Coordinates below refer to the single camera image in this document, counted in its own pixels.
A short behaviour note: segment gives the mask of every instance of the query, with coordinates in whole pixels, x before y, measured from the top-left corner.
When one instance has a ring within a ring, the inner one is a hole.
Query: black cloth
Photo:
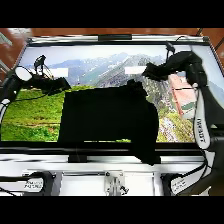
[[[146,95],[142,83],[133,80],[121,87],[67,92],[58,141],[130,139],[137,158],[151,165],[159,163],[155,156],[159,119]]]

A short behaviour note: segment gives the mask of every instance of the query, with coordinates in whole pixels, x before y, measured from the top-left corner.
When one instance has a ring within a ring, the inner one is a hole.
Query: white circular joint cover
[[[32,78],[32,75],[29,73],[29,71],[26,68],[21,66],[18,66],[15,69],[15,73],[23,81],[28,81]]]

